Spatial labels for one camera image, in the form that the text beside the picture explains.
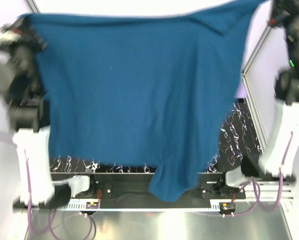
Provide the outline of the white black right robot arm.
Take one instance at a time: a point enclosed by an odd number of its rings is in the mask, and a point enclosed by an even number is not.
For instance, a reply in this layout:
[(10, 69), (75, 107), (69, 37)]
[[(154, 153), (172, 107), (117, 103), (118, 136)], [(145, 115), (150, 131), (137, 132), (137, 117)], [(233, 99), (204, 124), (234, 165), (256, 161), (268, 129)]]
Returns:
[(275, 83), (274, 123), (267, 145), (257, 158), (246, 157), (241, 165), (219, 179), (216, 192), (228, 198), (251, 178), (294, 181), (293, 162), (299, 146), (299, 0), (275, 0), (268, 25), (283, 27), (290, 68)]

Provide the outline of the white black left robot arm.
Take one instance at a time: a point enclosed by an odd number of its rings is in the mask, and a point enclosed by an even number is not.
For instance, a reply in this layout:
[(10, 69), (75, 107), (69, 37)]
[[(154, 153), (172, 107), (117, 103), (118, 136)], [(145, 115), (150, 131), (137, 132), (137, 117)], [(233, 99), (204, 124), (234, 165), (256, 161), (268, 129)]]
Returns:
[(20, 195), (15, 209), (53, 210), (66, 206), (82, 193), (86, 198), (97, 194), (97, 185), (87, 175), (53, 181), (49, 157), (49, 104), (44, 100), (37, 53), (47, 48), (29, 19), (21, 17), (0, 29), (0, 95), (7, 104), (7, 115), (17, 146), (20, 171)]

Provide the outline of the blue t shirt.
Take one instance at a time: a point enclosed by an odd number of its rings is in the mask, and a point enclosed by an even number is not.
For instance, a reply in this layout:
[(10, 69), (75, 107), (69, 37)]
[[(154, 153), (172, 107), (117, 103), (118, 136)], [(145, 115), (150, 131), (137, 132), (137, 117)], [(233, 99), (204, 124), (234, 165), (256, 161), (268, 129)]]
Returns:
[(258, 0), (164, 18), (28, 15), (50, 104), (49, 154), (155, 166), (149, 191), (174, 202), (218, 150)]

